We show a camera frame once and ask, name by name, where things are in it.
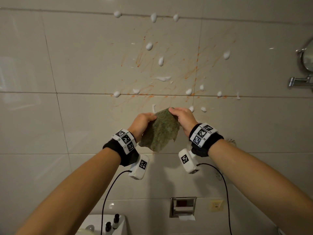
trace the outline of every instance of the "power outlet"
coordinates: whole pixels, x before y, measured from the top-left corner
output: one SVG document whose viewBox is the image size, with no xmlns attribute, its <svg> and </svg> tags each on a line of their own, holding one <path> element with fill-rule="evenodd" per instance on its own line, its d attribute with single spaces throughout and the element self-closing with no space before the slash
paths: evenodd
<svg viewBox="0 0 313 235">
<path fill-rule="evenodd" d="M 223 211 L 224 200 L 211 200 L 210 201 L 210 212 Z"/>
</svg>

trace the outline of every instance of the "green scrubbing pad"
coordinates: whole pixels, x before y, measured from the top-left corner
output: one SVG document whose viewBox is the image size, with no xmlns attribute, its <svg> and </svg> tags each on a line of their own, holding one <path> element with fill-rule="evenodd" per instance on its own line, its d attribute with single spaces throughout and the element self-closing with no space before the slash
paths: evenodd
<svg viewBox="0 0 313 235">
<path fill-rule="evenodd" d="M 176 116 L 172 115 L 168 108 L 156 113 L 157 119 L 149 122 L 143 132 L 139 146 L 148 147 L 154 152 L 161 151 L 167 143 L 176 140 L 179 122 Z"/>
</svg>

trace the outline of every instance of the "qr code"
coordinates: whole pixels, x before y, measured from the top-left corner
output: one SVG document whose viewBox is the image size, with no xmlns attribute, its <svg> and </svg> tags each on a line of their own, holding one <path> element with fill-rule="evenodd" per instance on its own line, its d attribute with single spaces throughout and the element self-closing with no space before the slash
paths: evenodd
<svg viewBox="0 0 313 235">
<path fill-rule="evenodd" d="M 139 164 L 139 167 L 141 167 L 143 170 L 145 170 L 146 166 L 147 166 L 147 162 L 145 162 L 144 160 L 141 160 L 140 164 Z"/>
<path fill-rule="evenodd" d="M 190 174 L 195 174 L 198 170 L 193 170 Z"/>
<path fill-rule="evenodd" d="M 117 132 L 115 135 L 117 135 L 117 136 L 122 136 L 123 134 L 125 134 L 125 132 L 123 132 L 122 130 L 121 131 L 119 131 L 119 132 Z"/>
<path fill-rule="evenodd" d="M 199 145 L 199 143 L 201 142 L 201 138 L 199 138 L 197 135 L 195 136 L 193 142 L 197 145 Z"/>
<path fill-rule="evenodd" d="M 208 130 L 208 131 L 210 131 L 210 130 L 213 129 L 213 128 L 212 128 L 211 126 L 209 126 L 209 125 L 203 126 L 203 128 L 206 129 L 206 130 Z"/>
<path fill-rule="evenodd" d="M 203 138 L 206 134 L 207 132 L 204 129 L 200 129 L 199 132 L 197 133 L 197 135 L 199 135 L 201 138 Z"/>
<path fill-rule="evenodd" d="M 131 150 L 133 150 L 135 147 L 134 147 L 133 143 L 130 142 L 129 144 L 127 144 L 127 148 L 128 148 L 129 151 L 131 151 Z"/>
<path fill-rule="evenodd" d="M 189 159 L 188 159 L 188 157 L 187 157 L 187 155 L 186 155 L 186 154 L 185 154 L 185 155 L 183 155 L 180 159 L 182 160 L 182 163 L 183 163 L 183 164 L 185 164 L 186 162 L 188 162 L 188 161 L 189 161 Z"/>
<path fill-rule="evenodd" d="M 129 138 L 129 136 L 127 134 L 125 134 L 123 137 L 122 137 L 122 140 L 125 144 L 127 144 L 128 142 L 131 141 L 131 139 Z"/>
</svg>

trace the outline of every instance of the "small bottle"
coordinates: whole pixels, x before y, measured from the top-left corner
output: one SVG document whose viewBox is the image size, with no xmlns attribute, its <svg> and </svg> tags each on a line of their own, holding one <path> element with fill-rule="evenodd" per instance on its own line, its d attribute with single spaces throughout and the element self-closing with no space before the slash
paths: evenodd
<svg viewBox="0 0 313 235">
<path fill-rule="evenodd" d="M 111 222 L 105 224 L 105 235 L 110 235 L 113 233 Z"/>
<path fill-rule="evenodd" d="M 119 222 L 119 214 L 116 214 L 114 216 L 114 219 L 113 219 L 113 225 L 112 225 L 113 229 L 117 229 L 118 228 L 118 222 Z"/>
</svg>

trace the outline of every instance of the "hand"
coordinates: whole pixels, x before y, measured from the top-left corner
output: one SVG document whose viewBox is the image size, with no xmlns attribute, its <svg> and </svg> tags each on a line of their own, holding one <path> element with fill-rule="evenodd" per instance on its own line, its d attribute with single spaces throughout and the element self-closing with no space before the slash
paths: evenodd
<svg viewBox="0 0 313 235">
<path fill-rule="evenodd" d="M 133 134 L 136 142 L 141 140 L 143 132 L 146 130 L 150 121 L 156 120 L 156 115 L 153 113 L 141 113 L 138 114 L 134 122 L 128 128 L 128 131 Z"/>
<path fill-rule="evenodd" d="M 191 110 L 181 107 L 170 107 L 168 111 L 170 111 L 172 115 L 178 116 L 178 121 L 181 124 L 186 136 L 189 138 L 190 131 L 194 128 L 196 124 L 198 124 Z"/>
</svg>

